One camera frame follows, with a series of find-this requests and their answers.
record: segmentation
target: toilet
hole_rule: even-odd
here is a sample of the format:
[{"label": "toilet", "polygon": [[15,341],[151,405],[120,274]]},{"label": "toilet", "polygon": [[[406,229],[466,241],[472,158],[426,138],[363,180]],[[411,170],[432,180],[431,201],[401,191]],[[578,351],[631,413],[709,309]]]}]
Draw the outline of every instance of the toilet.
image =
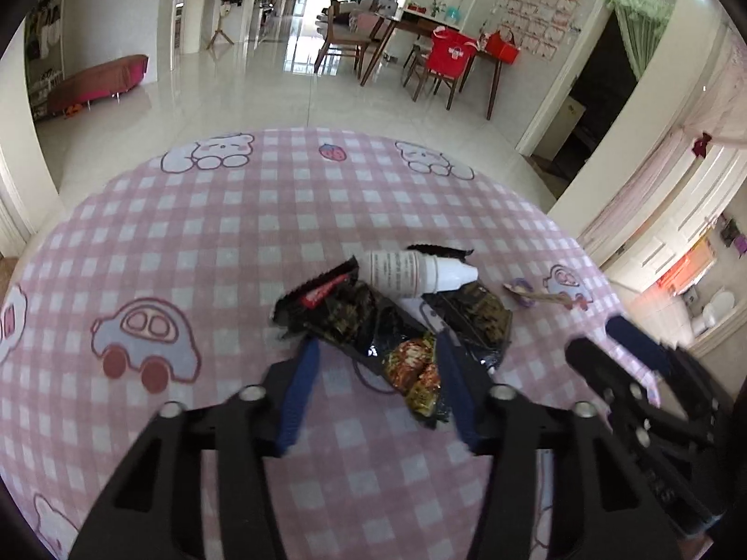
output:
[{"label": "toilet", "polygon": [[703,314],[692,319],[692,332],[695,336],[712,329],[734,308],[734,295],[728,290],[720,290],[713,295],[703,308]]}]

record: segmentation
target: cartoon bear print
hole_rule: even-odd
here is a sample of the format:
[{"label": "cartoon bear print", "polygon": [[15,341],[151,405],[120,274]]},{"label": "cartoon bear print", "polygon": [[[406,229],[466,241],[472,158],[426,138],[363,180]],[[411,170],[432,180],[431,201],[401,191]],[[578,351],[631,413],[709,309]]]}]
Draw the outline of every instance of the cartoon bear print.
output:
[{"label": "cartoon bear print", "polygon": [[0,308],[0,364],[18,345],[26,325],[26,295],[18,284],[12,285]]},{"label": "cartoon bear print", "polygon": [[195,141],[175,147],[161,158],[163,172],[180,173],[192,170],[215,170],[220,166],[238,168],[249,163],[254,136],[230,134],[206,141]]},{"label": "cartoon bear print", "polygon": [[39,517],[36,534],[46,541],[60,560],[65,560],[76,541],[78,529],[38,493],[34,495],[34,509]]},{"label": "cartoon bear print", "polygon": [[91,325],[91,350],[104,374],[119,379],[139,372],[143,387],[161,393],[169,380],[193,383],[202,363],[184,314],[173,304],[146,297],[122,305]]},{"label": "cartoon bear print", "polygon": [[472,181],[474,178],[472,168],[464,164],[452,164],[440,151],[405,141],[395,141],[395,146],[400,150],[407,166],[415,172],[422,172],[425,175],[433,173],[439,177],[452,175],[463,181]]}]

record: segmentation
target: red bag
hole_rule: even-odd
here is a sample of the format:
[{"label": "red bag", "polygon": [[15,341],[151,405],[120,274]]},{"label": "red bag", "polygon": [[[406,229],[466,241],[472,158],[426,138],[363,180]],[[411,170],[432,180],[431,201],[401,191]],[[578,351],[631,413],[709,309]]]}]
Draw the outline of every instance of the red bag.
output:
[{"label": "red bag", "polygon": [[477,44],[472,38],[447,27],[436,27],[433,30],[433,49],[425,66],[436,74],[456,80],[476,52]]},{"label": "red bag", "polygon": [[516,61],[518,56],[518,48],[510,42],[504,42],[498,32],[493,33],[488,38],[488,43],[485,45],[485,52],[509,65]]}]

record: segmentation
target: white curtain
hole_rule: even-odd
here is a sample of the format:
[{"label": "white curtain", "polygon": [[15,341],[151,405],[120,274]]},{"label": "white curtain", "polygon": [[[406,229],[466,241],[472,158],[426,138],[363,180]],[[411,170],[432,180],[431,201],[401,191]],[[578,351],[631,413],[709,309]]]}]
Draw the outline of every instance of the white curtain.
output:
[{"label": "white curtain", "polygon": [[718,62],[711,85],[697,98],[682,124],[671,128],[599,216],[581,232],[578,241],[586,252],[593,253],[625,227],[685,152],[689,151],[695,161],[692,146],[703,133],[712,136],[713,145],[747,147],[747,46],[731,30],[727,31]]}]

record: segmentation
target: pink checkered tablecloth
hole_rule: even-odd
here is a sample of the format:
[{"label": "pink checkered tablecloth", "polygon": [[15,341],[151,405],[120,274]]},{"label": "pink checkered tablecloth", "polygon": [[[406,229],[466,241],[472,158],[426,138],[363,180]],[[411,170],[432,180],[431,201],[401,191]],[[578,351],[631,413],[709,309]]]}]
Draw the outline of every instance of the pink checkered tablecloth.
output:
[{"label": "pink checkered tablecloth", "polygon": [[[563,355],[586,335],[657,400],[651,373],[604,334],[621,310],[604,276],[514,192],[402,141],[322,128],[224,136],[110,181],[50,233],[10,289],[0,312],[0,475],[21,512],[65,558],[161,404],[222,402],[293,353],[269,323],[281,294],[352,254],[411,243],[474,248],[470,262],[514,307],[498,381],[551,406],[592,399]],[[501,288],[518,277],[542,288],[554,266],[580,280],[586,310],[518,308]],[[328,346],[299,443],[267,464],[294,560],[463,558],[488,469],[453,427],[421,428],[400,396],[365,389]],[[207,499],[215,558],[214,494]]]}]

